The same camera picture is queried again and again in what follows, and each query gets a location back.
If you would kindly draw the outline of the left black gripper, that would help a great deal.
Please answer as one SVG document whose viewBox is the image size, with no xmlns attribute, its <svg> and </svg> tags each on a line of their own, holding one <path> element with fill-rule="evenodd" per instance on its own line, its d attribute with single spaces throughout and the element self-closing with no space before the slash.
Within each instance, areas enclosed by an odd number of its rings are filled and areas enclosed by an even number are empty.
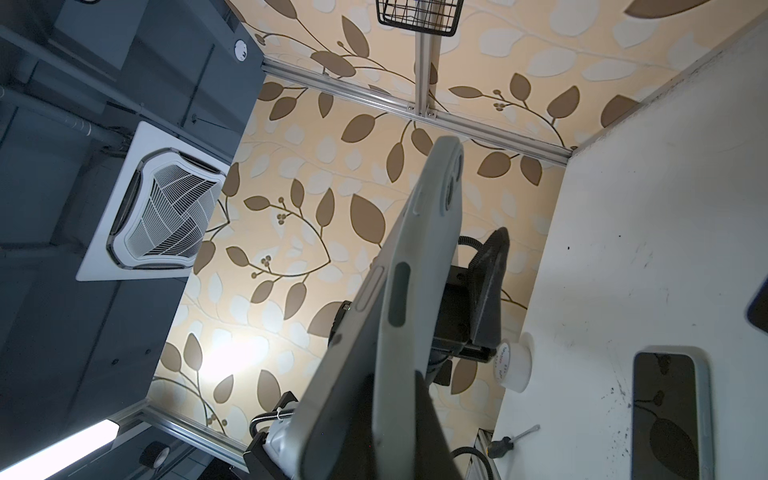
<svg viewBox="0 0 768 480">
<path fill-rule="evenodd" d="M 452 266 L 445 284 L 430 352 L 430 363 L 451 358 L 488 363 L 501 342 L 501 290 L 510 239 L 506 227 L 481 243 L 467 268 Z"/>
</svg>

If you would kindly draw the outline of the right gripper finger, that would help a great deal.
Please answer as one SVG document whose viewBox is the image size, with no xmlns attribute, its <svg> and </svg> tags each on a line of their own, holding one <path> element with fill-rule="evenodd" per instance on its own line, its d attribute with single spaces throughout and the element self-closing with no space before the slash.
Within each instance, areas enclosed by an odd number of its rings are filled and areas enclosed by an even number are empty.
<svg viewBox="0 0 768 480">
<path fill-rule="evenodd" d="M 414 479 L 461 479 L 420 373 L 415 374 Z M 335 462 L 336 479 L 378 479 L 371 428 L 374 376 L 359 391 L 355 413 Z"/>
</svg>

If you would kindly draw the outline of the light blue phone case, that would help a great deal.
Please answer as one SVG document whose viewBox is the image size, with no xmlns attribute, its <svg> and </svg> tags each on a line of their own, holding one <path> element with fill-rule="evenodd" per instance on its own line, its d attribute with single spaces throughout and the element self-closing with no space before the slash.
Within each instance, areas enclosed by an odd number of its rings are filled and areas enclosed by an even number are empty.
<svg viewBox="0 0 768 480">
<path fill-rule="evenodd" d="M 436 321 L 462 218 L 464 150 L 438 138 L 386 240 L 387 278 L 379 324 L 372 433 L 380 479 L 412 479 L 416 378 L 429 363 Z"/>
</svg>

